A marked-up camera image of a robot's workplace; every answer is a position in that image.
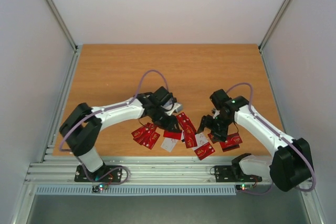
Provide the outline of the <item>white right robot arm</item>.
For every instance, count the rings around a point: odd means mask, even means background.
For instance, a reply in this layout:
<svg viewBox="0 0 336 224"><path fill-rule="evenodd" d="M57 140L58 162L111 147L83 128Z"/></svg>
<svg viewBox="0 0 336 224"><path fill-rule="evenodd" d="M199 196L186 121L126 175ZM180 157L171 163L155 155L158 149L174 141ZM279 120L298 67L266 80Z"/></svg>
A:
<svg viewBox="0 0 336 224"><path fill-rule="evenodd" d="M316 185L309 143L295 139L267 121L243 96L231 98L223 90L209 98L214 106L210 115L202 117L198 133L209 129L214 143L228 144L234 135L228 133L231 124L242 126L269 152L270 157L242 154L231 161L229 174L235 181L247 176L269 178L280 190L289 191L307 179Z"/></svg>

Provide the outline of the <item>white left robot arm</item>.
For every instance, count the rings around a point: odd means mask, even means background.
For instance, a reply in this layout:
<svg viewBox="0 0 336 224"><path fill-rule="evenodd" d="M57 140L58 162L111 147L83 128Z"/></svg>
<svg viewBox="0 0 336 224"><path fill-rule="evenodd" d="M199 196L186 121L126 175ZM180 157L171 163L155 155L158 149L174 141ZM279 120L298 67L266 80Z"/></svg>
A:
<svg viewBox="0 0 336 224"><path fill-rule="evenodd" d="M59 133L68 145L67 150L83 165L87 179L98 182L108 175L107 167L95 148L102 130L148 116L154 126L180 133L175 114L182 108L173 93L165 87L155 92L137 93L123 102L106 106L90 107L81 103L60 126Z"/></svg>

